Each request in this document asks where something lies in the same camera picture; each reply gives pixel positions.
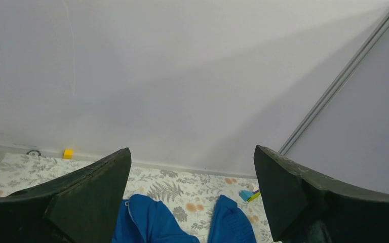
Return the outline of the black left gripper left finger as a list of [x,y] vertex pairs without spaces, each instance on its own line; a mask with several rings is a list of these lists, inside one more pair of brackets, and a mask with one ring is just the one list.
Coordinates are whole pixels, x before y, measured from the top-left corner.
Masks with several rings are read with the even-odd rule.
[[123,148],[0,197],[0,242],[111,242],[131,164]]

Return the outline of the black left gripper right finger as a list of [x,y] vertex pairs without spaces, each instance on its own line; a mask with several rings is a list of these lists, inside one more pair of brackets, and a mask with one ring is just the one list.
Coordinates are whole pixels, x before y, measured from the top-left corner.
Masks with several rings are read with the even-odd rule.
[[254,165],[274,241],[389,242],[389,194],[344,183],[260,145]]

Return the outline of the blue zip jacket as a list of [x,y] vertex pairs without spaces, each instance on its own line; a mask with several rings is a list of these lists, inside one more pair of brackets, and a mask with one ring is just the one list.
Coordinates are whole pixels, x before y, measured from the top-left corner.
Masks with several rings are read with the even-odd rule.
[[[135,194],[121,203],[112,242],[199,242],[183,231],[162,201]],[[232,199],[215,204],[208,242],[256,242],[253,227]]]

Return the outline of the small yellow cube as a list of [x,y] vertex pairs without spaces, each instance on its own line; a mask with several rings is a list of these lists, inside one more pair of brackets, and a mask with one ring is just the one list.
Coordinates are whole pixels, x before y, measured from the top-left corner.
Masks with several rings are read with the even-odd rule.
[[72,159],[73,158],[73,150],[72,149],[65,149],[63,152],[63,158],[64,159]]

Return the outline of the blue yellow toy block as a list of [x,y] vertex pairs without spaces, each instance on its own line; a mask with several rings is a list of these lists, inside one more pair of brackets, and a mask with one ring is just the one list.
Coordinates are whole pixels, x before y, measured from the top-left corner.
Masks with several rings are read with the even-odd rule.
[[239,192],[239,196],[243,201],[251,202],[260,196],[260,190],[259,189],[255,191],[241,190]]

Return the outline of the aluminium frame corner post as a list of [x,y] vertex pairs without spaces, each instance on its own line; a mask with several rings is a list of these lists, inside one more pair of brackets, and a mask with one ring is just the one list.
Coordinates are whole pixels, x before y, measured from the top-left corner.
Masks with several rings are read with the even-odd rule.
[[286,155],[290,149],[295,145],[298,139],[302,136],[305,130],[313,123],[313,121],[320,115],[320,113],[327,107],[332,99],[337,95],[341,88],[346,84],[351,75],[360,65],[361,61],[366,57],[374,45],[389,29],[389,12],[375,27],[373,32],[369,35],[363,45],[357,50],[354,56],[350,59],[348,64],[339,73],[331,85],[326,89],[324,94],[315,103],[309,113],[301,121],[298,127],[294,130],[291,136],[286,140],[284,145],[279,149],[279,154]]

